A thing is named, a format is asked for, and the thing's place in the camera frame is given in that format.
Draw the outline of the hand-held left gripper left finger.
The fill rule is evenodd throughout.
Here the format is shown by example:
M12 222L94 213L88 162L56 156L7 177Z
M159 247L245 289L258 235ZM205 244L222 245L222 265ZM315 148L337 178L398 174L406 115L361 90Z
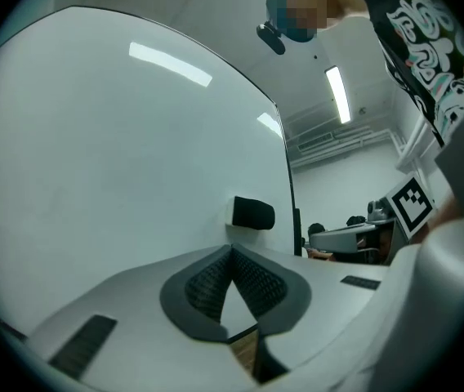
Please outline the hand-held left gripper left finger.
M251 386L229 334L196 340L165 314L163 285L190 265L221 259L210 247L109 277L41 323L25 342L33 368L53 386Z

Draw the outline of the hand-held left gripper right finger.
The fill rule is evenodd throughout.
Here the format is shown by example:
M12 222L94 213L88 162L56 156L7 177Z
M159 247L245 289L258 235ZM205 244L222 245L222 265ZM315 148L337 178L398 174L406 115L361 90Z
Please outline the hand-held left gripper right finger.
M268 351L294 369L326 348L362 311L385 278L386 266L317 261L268 249L256 253L303 277L309 306L291 331L266 340Z

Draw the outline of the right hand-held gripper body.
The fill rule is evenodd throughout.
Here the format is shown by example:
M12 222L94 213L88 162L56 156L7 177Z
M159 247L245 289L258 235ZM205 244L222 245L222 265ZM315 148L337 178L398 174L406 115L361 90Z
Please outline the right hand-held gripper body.
M390 248L383 264L390 265L396 253L411 241L435 212L426 187L416 173L409 173L384 197L368 203L367 222L379 231L391 231Z

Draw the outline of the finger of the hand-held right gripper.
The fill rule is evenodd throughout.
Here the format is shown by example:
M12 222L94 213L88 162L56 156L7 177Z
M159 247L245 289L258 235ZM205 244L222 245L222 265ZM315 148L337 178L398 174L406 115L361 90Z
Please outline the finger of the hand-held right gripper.
M340 229L312 234L309 245L318 250L331 253L356 253L368 246L366 237L377 230L376 225L363 223Z

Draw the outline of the white black box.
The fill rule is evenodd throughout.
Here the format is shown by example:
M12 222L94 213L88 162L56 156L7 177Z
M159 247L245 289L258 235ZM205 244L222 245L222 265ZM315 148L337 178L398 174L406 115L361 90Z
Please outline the white black box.
M260 200L234 196L227 203L225 223L247 229L271 230L275 224L275 210Z

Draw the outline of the person's right forearm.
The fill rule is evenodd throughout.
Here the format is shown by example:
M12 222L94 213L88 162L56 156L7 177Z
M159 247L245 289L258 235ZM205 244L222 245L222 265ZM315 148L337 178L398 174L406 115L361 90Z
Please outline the person's right forearm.
M462 217L462 209L458 200L452 194L443 202L441 207L436 212L435 216L428 225L429 234L439 228L441 225L447 224L450 221L458 220Z

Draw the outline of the large black-framed whiteboard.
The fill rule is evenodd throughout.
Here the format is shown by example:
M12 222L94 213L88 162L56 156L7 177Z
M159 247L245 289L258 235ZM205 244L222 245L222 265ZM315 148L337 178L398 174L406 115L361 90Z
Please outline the large black-framed whiteboard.
M234 196L271 230L225 223ZM69 7L0 46L0 319L30 334L113 274L243 243L293 254L275 103L162 24Z

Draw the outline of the bundle of white ceiling pipes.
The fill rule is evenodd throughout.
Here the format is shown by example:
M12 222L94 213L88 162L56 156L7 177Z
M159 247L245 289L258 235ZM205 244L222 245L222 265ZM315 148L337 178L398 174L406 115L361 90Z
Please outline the bundle of white ceiling pipes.
M291 168L298 169L322 162L350 151L387 141L395 128L391 115L358 115L355 120L341 124L337 118L330 118L295 136L287 138L288 160ZM316 136L331 132L334 141L306 152L300 152L297 145Z

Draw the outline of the ceiling air vent grille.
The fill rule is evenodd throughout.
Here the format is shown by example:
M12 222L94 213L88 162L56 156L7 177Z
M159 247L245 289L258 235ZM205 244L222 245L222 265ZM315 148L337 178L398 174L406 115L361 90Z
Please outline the ceiling air vent grille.
M323 135L316 136L315 138L302 142L297 145L300 152L306 152L311 149L315 149L321 145L327 144L334 141L334 136L331 132L324 133Z

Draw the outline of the rectangular ceiling light panel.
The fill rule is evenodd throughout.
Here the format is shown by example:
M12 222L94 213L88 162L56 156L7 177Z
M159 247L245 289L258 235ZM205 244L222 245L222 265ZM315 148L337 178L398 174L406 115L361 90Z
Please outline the rectangular ceiling light panel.
M341 72L337 66L333 66L325 71L328 83L330 85L334 101L337 106L337 112L341 124L348 123L351 120L350 106L346 95L346 89L341 77Z

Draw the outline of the black patterned T-shirt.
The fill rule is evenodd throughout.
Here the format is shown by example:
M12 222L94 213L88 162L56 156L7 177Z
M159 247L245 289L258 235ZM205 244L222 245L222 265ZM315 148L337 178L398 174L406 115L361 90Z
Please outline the black patterned T-shirt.
M464 28L442 0L364 0L386 69L445 146L464 118Z

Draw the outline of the white wall pipes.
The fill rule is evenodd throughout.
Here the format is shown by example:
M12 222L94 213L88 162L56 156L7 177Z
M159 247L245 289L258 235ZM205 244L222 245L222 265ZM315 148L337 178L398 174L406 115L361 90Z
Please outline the white wall pipes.
M437 168L435 158L441 148L429 123L421 115L406 138L401 132L393 133L392 141L399 155L395 168L404 174L415 172L423 185L431 190L430 176Z

